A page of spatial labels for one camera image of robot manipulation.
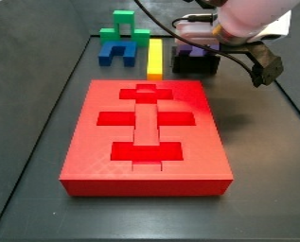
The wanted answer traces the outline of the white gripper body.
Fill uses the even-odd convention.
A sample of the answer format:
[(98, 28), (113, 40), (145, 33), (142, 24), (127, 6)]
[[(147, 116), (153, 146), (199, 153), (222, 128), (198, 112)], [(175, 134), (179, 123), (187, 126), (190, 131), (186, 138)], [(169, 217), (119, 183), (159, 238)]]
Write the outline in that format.
[(288, 36), (289, 22), (290, 12), (288, 11), (252, 37), (237, 37), (218, 27), (217, 20), (213, 22), (189, 22), (183, 19), (175, 24), (175, 34), (191, 43), (202, 45), (222, 43), (230, 46), (238, 46), (258, 41), (273, 43)]

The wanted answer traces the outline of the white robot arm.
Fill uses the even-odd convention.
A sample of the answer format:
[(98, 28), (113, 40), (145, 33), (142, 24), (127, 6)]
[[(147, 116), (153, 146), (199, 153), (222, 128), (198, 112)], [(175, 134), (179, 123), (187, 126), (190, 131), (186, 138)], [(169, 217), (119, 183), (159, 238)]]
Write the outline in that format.
[(290, 10), (300, 0), (197, 0), (217, 8), (212, 23), (193, 20), (203, 14), (187, 14), (175, 25), (175, 33), (198, 44), (220, 42), (230, 46), (254, 43), (264, 37), (288, 35)]

